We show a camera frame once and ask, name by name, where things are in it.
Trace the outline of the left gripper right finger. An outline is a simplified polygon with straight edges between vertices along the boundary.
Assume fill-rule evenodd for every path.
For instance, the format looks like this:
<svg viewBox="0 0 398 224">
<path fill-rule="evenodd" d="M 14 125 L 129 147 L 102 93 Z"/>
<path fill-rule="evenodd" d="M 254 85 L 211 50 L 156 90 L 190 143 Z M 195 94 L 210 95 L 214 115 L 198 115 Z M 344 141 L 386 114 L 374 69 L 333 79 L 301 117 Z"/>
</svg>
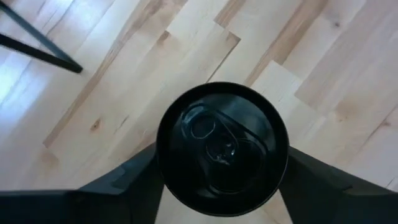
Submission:
<svg viewBox="0 0 398 224">
<path fill-rule="evenodd" d="M 398 224 L 398 192 L 286 147 L 279 190 L 293 224 Z"/>
</svg>

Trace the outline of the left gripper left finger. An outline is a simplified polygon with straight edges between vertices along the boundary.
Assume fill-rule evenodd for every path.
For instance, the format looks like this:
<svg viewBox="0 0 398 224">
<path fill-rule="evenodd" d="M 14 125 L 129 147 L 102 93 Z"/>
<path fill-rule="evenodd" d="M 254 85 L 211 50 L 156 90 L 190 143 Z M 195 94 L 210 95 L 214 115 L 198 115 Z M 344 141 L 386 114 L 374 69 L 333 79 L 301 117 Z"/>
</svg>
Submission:
<svg viewBox="0 0 398 224">
<path fill-rule="evenodd" d="M 151 144 L 76 190 L 0 191 L 0 224 L 154 224 L 163 188 Z"/>
</svg>

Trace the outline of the tall white Celsius can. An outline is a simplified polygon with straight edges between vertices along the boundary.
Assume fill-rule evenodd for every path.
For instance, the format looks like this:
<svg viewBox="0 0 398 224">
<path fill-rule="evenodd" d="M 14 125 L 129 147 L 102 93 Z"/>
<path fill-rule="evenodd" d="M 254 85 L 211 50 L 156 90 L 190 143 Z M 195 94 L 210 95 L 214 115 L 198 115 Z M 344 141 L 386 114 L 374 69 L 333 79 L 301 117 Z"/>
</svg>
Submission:
<svg viewBox="0 0 398 224">
<path fill-rule="evenodd" d="M 164 183 L 179 201 L 206 215 L 236 217 L 277 192 L 289 137 L 281 115 L 260 93 L 211 82 L 169 105 L 155 145 Z"/>
</svg>

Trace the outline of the wooden shelf black metal frame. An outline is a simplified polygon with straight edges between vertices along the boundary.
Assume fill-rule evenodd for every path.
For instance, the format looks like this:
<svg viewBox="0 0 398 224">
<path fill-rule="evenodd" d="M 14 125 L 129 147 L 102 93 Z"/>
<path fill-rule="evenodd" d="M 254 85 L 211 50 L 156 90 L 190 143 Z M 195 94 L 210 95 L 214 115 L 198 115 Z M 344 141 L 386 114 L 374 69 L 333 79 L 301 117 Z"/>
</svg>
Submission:
<svg viewBox="0 0 398 224">
<path fill-rule="evenodd" d="M 37 60 L 49 63 L 51 65 L 64 68 L 65 70 L 81 73 L 83 67 L 79 65 L 74 59 L 72 59 L 68 54 L 66 54 L 62 49 L 56 46 L 52 41 L 50 41 L 46 36 L 39 32 L 34 26 L 28 23 L 24 18 L 22 18 L 18 13 L 11 9 L 7 4 L 0 0 L 0 11 L 7 14 L 16 24 L 27 31 L 32 37 L 38 40 L 44 47 L 49 49 L 53 55 L 48 54 L 42 50 L 31 47 L 25 43 L 22 43 L 16 39 L 0 33 L 0 46 L 5 47 L 16 52 L 28 55 Z"/>
</svg>

